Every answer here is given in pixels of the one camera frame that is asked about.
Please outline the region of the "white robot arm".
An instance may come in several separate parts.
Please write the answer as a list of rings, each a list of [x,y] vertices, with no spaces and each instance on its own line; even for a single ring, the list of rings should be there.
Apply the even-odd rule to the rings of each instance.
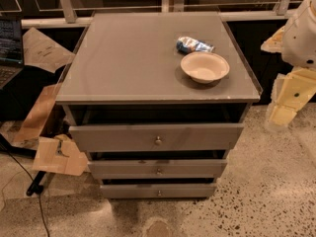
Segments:
[[[292,66],[291,72],[277,76],[267,109],[268,126],[287,127],[316,94],[316,0],[303,0],[261,50],[280,53]]]

